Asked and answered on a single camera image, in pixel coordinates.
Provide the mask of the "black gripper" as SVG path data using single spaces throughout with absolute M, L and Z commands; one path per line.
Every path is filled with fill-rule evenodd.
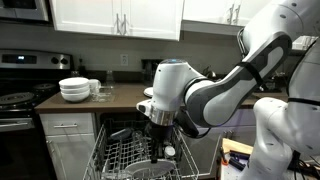
M 151 138 L 152 149 L 156 149 L 159 144 L 169 141 L 172 131 L 172 126 L 162 126 L 153 122 L 148 122 L 145 127 L 146 134 Z

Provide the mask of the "white robot base table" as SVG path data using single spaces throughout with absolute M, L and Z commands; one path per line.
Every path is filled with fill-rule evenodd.
M 240 180 L 253 147 L 223 138 L 220 145 L 218 180 Z

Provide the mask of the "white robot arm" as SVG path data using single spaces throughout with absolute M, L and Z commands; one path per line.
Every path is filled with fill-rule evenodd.
M 162 61 L 153 96 L 136 105 L 160 137 L 175 118 L 218 127 L 285 60 L 302 35 L 317 36 L 320 0 L 273 0 L 242 30 L 244 58 L 222 80 L 214 82 L 179 59 Z M 264 97 L 253 107 L 256 139 L 240 180 L 283 180 L 295 151 L 320 154 L 320 56 L 314 44 L 295 69 L 286 101 Z

